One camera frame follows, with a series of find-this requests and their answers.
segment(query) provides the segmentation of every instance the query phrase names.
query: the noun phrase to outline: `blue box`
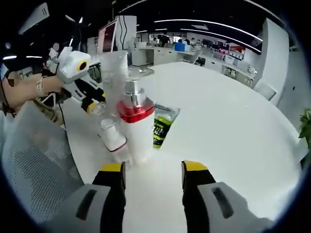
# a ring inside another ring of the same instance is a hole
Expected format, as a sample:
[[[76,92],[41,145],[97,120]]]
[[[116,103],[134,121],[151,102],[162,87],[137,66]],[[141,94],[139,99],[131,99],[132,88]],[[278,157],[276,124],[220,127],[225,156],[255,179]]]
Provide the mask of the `blue box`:
[[[186,44],[184,43],[175,43],[175,50],[184,52],[185,51]]]

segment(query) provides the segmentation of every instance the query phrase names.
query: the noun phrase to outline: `soap dispenser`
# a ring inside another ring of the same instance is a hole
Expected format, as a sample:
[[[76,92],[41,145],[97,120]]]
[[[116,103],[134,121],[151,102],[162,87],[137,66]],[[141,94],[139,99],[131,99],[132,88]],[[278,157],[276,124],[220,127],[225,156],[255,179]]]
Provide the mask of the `soap dispenser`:
[[[120,127],[127,138],[128,150],[135,165],[142,164],[153,150],[155,106],[139,85],[140,79],[150,74],[154,71],[148,68],[129,69],[123,98],[117,104]]]

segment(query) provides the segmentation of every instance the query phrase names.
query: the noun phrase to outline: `potted plant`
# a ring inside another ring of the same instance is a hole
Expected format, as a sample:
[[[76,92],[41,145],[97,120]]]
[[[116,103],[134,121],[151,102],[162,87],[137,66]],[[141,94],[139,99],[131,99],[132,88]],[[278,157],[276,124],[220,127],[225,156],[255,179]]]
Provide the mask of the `potted plant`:
[[[301,166],[305,167],[311,163],[311,109],[305,109],[304,114],[300,116],[301,132],[299,138],[305,138],[308,144],[309,153],[301,160]]]

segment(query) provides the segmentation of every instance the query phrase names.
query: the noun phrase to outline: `desk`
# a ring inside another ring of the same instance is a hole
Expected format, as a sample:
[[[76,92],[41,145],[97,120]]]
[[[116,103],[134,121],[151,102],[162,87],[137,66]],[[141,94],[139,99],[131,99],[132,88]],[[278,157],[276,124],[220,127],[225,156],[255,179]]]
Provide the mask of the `desk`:
[[[144,47],[130,49],[132,64],[145,66],[148,64],[160,65],[181,61],[184,55],[194,55],[194,51],[175,51],[173,48]]]
[[[175,51],[172,48],[162,47],[144,47],[130,49],[132,54],[132,64],[134,66],[145,66],[154,64],[161,65],[172,62],[179,62],[185,59],[189,60],[189,56],[193,56],[195,51]],[[253,88],[255,81],[255,75],[247,71],[241,70],[235,65],[220,61],[211,57],[210,55],[199,55],[199,58],[205,59],[205,68],[213,69],[219,73],[224,73],[225,67],[234,69],[236,71],[236,80],[243,83],[244,85]]]
[[[298,133],[293,125],[263,96],[216,71],[180,62],[152,69],[155,74],[141,80],[147,95],[181,110],[162,148],[126,173],[123,232],[187,232],[181,187],[185,159],[207,165],[257,217],[275,219],[301,170],[294,159]],[[64,105],[73,158],[83,181],[91,183],[95,175],[90,174],[109,156],[87,138],[94,129],[83,126],[91,123],[77,112]],[[79,158],[87,163],[79,164]]]

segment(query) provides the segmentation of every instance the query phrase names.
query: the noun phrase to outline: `silver pump cap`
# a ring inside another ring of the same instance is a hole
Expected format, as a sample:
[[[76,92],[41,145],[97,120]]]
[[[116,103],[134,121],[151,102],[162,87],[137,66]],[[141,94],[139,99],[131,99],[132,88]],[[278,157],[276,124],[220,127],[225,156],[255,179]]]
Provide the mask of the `silver pump cap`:
[[[140,107],[144,104],[147,96],[145,90],[139,86],[139,79],[154,73],[146,67],[129,69],[129,80],[125,82],[123,99],[127,107]]]

